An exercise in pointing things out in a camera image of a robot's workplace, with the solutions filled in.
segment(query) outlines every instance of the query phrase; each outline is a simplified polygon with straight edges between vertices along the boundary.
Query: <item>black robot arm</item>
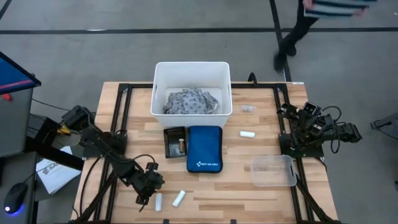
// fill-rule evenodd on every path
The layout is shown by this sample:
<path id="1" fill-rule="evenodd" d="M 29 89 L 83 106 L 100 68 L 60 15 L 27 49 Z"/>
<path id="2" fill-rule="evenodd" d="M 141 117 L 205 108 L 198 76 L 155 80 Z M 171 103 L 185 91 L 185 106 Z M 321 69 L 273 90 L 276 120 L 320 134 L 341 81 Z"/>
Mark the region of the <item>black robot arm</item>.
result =
<path id="1" fill-rule="evenodd" d="M 289 104 L 283 104 L 277 114 L 289 120 L 292 128 L 290 134 L 282 134 L 279 138 L 282 151 L 292 157 L 321 157 L 320 146 L 325 141 L 338 140 L 356 143 L 362 139 L 357 127 L 351 123 L 337 122 L 330 114 L 322 115 L 323 110 L 313 103 L 306 102 L 301 110 Z"/>
<path id="2" fill-rule="evenodd" d="M 79 144 L 81 146 L 85 149 L 93 149 L 100 152 L 101 156 L 106 158 L 113 168 L 103 188 L 76 221 L 87 221 L 110 186 L 109 183 L 115 178 L 118 178 L 126 186 L 131 185 L 134 188 L 138 194 L 136 203 L 139 205 L 147 205 L 149 197 L 156 193 L 156 190 L 159 190 L 162 184 L 165 183 L 162 175 L 157 172 L 158 163 L 155 162 L 152 156 L 143 154 L 133 159 L 122 156 L 126 150 L 126 131 L 117 133 L 103 132 L 94 125 L 92 113 L 81 106 L 75 106 L 67 114 L 63 115 L 62 119 L 68 128 L 79 132 L 81 136 Z M 142 156 L 148 156 L 152 159 L 152 162 L 147 163 L 145 170 L 135 161 L 135 159 Z"/>

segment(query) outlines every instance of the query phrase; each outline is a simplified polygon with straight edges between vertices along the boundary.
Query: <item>white cylinder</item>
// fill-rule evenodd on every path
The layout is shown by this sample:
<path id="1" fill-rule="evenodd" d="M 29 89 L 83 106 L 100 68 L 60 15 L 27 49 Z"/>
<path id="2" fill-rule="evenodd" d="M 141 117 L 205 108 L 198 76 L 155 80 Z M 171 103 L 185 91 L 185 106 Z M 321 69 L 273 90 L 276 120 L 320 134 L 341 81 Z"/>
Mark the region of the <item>white cylinder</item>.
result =
<path id="1" fill-rule="evenodd" d="M 254 138 L 254 137 L 256 137 L 256 134 L 253 132 L 249 132 L 249 131 L 240 131 L 239 136 L 244 137 L 244 138 Z"/>
<path id="2" fill-rule="evenodd" d="M 176 207 L 176 208 L 178 206 L 180 206 L 180 203 L 181 203 L 182 199 L 184 198 L 184 196 L 185 196 L 185 191 L 181 190 L 180 193 L 175 198 L 175 200 L 173 202 L 173 206 Z"/>
<path id="3" fill-rule="evenodd" d="M 155 211 L 156 212 L 162 211 L 162 193 L 156 194 Z"/>

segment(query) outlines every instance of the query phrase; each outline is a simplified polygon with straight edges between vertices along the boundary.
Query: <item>blue first aid kit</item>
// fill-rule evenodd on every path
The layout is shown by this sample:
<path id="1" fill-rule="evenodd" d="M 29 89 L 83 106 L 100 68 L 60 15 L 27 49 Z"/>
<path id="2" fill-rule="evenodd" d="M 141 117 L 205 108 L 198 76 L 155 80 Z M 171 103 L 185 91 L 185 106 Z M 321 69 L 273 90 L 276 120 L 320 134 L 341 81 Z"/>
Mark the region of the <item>blue first aid kit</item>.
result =
<path id="1" fill-rule="evenodd" d="M 223 130 L 218 126 L 192 126 L 188 134 L 187 170 L 219 173 L 223 170 Z"/>

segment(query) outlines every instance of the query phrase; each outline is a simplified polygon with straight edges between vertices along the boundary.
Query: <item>person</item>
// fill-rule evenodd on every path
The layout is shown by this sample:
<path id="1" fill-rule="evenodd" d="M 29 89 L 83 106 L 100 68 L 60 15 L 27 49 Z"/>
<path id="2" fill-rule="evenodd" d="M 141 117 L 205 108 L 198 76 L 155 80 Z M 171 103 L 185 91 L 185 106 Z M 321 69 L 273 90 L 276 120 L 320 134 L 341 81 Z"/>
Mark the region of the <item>person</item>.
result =
<path id="1" fill-rule="evenodd" d="M 304 9 L 312 9 L 313 0 L 298 0 L 297 21 L 293 30 L 282 39 L 279 44 L 279 51 L 274 55 L 274 70 L 278 73 L 283 71 L 287 55 L 294 57 L 297 53 L 296 43 L 308 33 L 310 27 L 316 23 L 317 17 L 305 17 Z M 354 13 L 355 16 L 362 16 L 364 9 Z"/>

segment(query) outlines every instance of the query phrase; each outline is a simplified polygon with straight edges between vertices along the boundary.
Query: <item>white plastic bin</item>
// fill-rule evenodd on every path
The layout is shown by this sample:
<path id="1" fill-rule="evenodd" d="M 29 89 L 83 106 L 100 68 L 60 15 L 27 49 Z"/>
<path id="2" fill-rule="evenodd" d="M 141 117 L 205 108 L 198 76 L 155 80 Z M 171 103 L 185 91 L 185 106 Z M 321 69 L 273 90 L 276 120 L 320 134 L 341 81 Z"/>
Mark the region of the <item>white plastic bin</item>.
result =
<path id="1" fill-rule="evenodd" d="M 201 88 L 218 100 L 215 114 L 164 114 L 170 93 Z M 150 112 L 165 128 L 223 127 L 232 113 L 231 78 L 226 62 L 160 62 L 156 65 Z"/>

